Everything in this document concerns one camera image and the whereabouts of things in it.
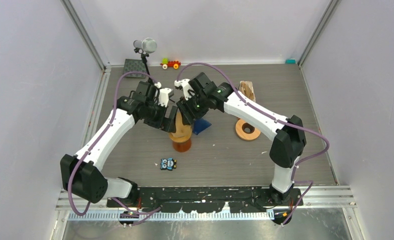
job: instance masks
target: blue owl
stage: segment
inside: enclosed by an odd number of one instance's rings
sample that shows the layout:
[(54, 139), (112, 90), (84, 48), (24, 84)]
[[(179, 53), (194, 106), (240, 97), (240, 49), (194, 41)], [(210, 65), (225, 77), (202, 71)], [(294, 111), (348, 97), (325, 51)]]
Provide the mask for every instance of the blue owl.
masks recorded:
[(177, 160), (173, 159), (172, 157), (168, 159), (162, 158), (160, 161), (160, 170), (172, 171), (173, 169), (177, 168)]

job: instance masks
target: gray wooden table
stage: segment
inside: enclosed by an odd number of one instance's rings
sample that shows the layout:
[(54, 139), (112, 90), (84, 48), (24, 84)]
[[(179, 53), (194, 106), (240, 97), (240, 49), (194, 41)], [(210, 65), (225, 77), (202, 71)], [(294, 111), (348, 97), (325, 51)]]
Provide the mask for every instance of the gray wooden table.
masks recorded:
[[(297, 115), (305, 127), (318, 130), (314, 113), (301, 73), (294, 64), (221, 65), (219, 66), (238, 86), (240, 81), (252, 81), (256, 102), (265, 108), (291, 117)], [(150, 67), (150, 73), (163, 87), (174, 88), (178, 70)], [(183, 78), (193, 78), (205, 72), (217, 85), (223, 77), (204, 66), (188, 68)], [(113, 106), (116, 82), (122, 75), (121, 67), (111, 70), (110, 79), (98, 121), (100, 127)], [(139, 79), (125, 78), (118, 96), (128, 95), (137, 87)], [(173, 100), (182, 95), (174, 90)], [(123, 177), (140, 186), (260, 186), (269, 185), (274, 175), (274, 163), (269, 158), (272, 142), (263, 134), (254, 141), (243, 141), (235, 133), (237, 118), (211, 110), (204, 117), (212, 126), (191, 137), (191, 149), (176, 152), (166, 132), (138, 122), (125, 134), (104, 165), (107, 177)], [(322, 141), (307, 133), (303, 157), (323, 149)], [(177, 159), (177, 169), (160, 170), (161, 158)], [(325, 155), (303, 163), (296, 180), (313, 180), (315, 184), (334, 185), (334, 177)]]

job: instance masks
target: wooden ring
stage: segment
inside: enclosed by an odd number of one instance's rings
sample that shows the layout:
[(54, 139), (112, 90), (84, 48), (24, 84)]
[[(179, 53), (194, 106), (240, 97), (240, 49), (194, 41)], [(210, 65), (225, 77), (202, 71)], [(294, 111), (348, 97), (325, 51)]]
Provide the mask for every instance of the wooden ring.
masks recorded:
[(246, 141), (253, 141), (259, 137), (261, 131), (259, 131), (254, 126), (248, 124), (243, 119), (240, 119), (235, 124), (235, 132), (237, 133), (238, 137), (242, 140)]

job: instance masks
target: red toy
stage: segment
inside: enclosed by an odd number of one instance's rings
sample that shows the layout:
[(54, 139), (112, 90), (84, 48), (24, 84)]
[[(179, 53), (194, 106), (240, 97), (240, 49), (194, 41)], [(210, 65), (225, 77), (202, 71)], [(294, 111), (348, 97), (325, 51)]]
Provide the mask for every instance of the red toy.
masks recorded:
[(181, 62), (180, 61), (168, 61), (167, 58), (163, 58), (161, 60), (160, 65), (161, 65), (161, 68), (165, 69), (165, 70), (168, 69), (168, 67), (171, 67), (173, 69), (178, 69), (181, 66)]

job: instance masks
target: robotic arm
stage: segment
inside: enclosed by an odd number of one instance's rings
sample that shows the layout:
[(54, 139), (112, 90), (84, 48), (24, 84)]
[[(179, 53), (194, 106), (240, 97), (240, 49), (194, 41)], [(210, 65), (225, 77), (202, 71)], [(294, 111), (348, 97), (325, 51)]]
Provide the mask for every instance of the robotic arm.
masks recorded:
[(72, 182), (72, 193), (97, 203), (102, 198), (118, 197), (121, 199), (134, 198), (138, 195), (137, 184), (123, 178), (109, 178), (101, 174), (103, 165), (110, 152), (118, 144), (122, 136), (139, 120), (165, 132), (175, 132), (175, 118), (178, 108), (173, 106), (169, 117), (165, 117), (169, 98), (173, 96), (170, 88), (161, 88), (140, 81), (132, 96), (122, 96), (117, 100), (116, 114), (113, 111), (92, 139), (75, 155), (64, 155), (60, 161), (63, 188), (68, 189), (69, 178), (78, 157), (88, 153), (80, 164)]
[[(306, 145), (305, 133), (302, 130), (285, 126), (247, 106), (236, 94), (230, 84), (224, 82), (216, 86), (213, 81), (201, 72), (193, 79), (175, 81), (175, 88), (183, 90), (184, 97), (177, 106), (184, 115), (184, 124), (192, 124), (203, 117), (209, 109), (234, 115), (259, 129), (272, 141), (269, 152), (275, 163), (274, 177), (269, 188), (269, 195), (275, 204), (282, 204), (293, 188), (292, 174), (295, 163), (299, 160)], [(259, 110), (294, 125), (303, 126), (302, 120), (293, 115), (291, 118), (276, 114), (251, 101), (238, 92), (247, 103)]]

